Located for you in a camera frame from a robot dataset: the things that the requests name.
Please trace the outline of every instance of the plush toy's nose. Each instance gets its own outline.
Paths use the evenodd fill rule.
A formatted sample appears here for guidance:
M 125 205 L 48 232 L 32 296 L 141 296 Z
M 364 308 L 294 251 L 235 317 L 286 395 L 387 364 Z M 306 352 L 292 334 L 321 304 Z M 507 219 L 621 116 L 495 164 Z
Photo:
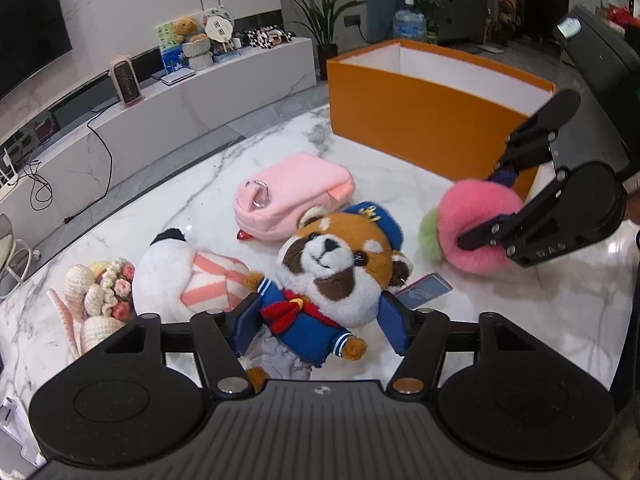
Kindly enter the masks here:
M 326 238 L 324 240 L 324 252 L 330 253 L 331 251 L 336 250 L 340 245 L 335 240 L 331 240 L 331 238 Z

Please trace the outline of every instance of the potted plant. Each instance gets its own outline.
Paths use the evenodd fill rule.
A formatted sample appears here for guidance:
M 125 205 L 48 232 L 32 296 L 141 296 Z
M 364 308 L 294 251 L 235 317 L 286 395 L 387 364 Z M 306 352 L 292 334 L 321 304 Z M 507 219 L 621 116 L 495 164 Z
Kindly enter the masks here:
M 351 7 L 365 3 L 365 0 L 351 0 L 337 6 L 338 0 L 321 0 L 318 6 L 315 0 L 291 0 L 305 15 L 307 23 L 291 22 L 302 25 L 311 31 L 316 40 L 318 49 L 318 62 L 320 64 L 320 77 L 326 79 L 326 60 L 338 55 L 338 46 L 334 43 L 335 22 L 340 15 Z

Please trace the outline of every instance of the marble table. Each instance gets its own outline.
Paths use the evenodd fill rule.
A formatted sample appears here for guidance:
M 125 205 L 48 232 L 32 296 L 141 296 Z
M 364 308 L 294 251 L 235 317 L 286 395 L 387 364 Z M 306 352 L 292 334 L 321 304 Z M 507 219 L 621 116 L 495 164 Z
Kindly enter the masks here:
M 535 269 L 513 266 L 480 278 L 447 264 L 435 266 L 420 254 L 418 224 L 450 182 L 334 136 L 324 107 L 244 140 L 172 178 L 44 265 L 0 305 L 0 354 L 5 363 L 0 394 L 11 384 L 28 406 L 38 387 L 72 362 L 62 326 L 46 297 L 49 287 L 62 290 L 64 274 L 72 264 L 119 256 L 136 263 L 155 234 L 174 226 L 192 244 L 240 258 L 269 274 L 278 244 L 236 240 L 232 197 L 240 181 L 300 151 L 350 168 L 357 184 L 354 201 L 374 200 L 395 216 L 404 229 L 404 252 L 415 264 L 412 280 L 437 271 L 454 287 L 431 306 L 453 320 L 476 321 L 481 312 L 499 312 L 610 386 L 630 318 L 638 259 L 636 227 L 625 222 L 606 241 Z M 551 177 L 549 168 L 543 168 L 534 186 L 539 189 Z M 376 322 L 359 332 L 369 344 L 362 361 L 354 364 L 330 356 L 313 377 L 377 378 L 386 384 L 400 358 Z M 450 354 L 443 378 L 471 359 L 467 354 Z

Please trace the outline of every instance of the pink pouch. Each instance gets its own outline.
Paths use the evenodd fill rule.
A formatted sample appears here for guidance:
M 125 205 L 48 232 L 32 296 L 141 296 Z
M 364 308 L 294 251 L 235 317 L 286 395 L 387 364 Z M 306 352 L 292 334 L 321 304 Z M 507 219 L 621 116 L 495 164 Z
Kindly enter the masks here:
M 240 184 L 234 199 L 236 223 L 260 240 L 286 240 L 298 230 L 296 221 L 311 206 L 334 211 L 354 190 L 353 176 L 346 168 L 308 153 L 295 153 Z

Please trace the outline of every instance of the black tv screen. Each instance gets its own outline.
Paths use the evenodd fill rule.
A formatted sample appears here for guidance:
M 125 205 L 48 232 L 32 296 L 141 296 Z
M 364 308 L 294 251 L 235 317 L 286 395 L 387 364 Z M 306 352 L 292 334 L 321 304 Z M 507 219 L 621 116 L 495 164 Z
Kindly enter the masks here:
M 0 0 L 0 99 L 69 50 L 60 0 Z

